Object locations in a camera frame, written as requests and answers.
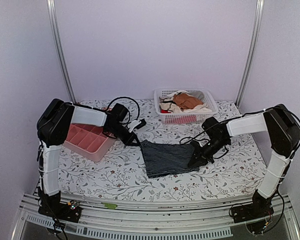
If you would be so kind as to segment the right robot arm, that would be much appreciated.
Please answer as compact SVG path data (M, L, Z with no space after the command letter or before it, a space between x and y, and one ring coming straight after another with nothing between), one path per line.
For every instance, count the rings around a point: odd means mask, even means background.
M254 198L258 199L248 208L248 214L252 218L259 218L268 208L265 199L273 197L300 147L300 119L284 104L278 104L224 121L210 117L202 123L202 128L209 140L205 145L201 145L197 140L191 141L195 155L188 163L190 168L213 163L214 155L230 145L233 137L261 132L268 134L271 158L265 176L254 193Z

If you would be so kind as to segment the navy striped underwear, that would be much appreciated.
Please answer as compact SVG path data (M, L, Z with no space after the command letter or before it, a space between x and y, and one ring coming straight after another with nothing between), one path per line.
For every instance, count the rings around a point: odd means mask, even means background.
M150 179L200 170L199 167L188 167L195 150L191 144L157 144L144 140L140 148Z

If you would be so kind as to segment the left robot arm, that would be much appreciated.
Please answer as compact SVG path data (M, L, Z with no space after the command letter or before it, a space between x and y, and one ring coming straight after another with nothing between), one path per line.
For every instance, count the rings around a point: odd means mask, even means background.
M119 138L126 146L139 146L140 142L132 128L124 123L128 108L116 103L113 108L97 109L72 102L53 99L39 118L36 130L39 140L37 161L39 163L40 190L47 196L59 194L59 154L71 124L102 127L106 133Z

